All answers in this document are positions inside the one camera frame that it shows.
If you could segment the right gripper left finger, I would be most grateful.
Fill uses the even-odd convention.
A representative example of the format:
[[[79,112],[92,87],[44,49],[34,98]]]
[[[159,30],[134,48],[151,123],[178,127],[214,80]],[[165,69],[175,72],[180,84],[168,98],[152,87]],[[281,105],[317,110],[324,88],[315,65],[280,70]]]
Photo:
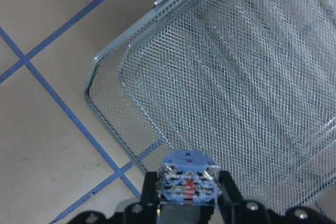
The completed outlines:
[[[157,172],[147,172],[141,197],[137,202],[115,211],[110,218],[101,212],[90,210],[76,215],[69,223],[156,223],[159,204],[157,182]]]

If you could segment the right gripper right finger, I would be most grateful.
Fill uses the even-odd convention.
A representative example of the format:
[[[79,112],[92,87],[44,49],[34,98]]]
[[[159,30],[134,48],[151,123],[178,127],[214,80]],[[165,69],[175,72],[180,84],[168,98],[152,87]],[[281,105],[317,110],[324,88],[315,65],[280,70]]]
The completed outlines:
[[[308,207],[296,206],[286,210],[284,215],[279,215],[256,200],[245,200],[227,171],[219,171],[218,181],[221,194],[217,204],[224,223],[333,223],[328,217]]]

